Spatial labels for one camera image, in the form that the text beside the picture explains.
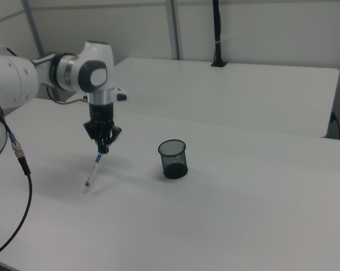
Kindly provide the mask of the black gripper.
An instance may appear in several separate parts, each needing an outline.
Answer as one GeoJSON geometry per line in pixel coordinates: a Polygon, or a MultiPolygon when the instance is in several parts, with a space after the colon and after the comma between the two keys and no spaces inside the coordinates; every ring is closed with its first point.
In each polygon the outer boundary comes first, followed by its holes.
{"type": "Polygon", "coordinates": [[[91,139],[97,139],[98,152],[101,154],[109,152],[109,146],[122,132],[120,127],[114,126],[113,112],[113,103],[89,104],[90,121],[83,126],[91,139]]]}

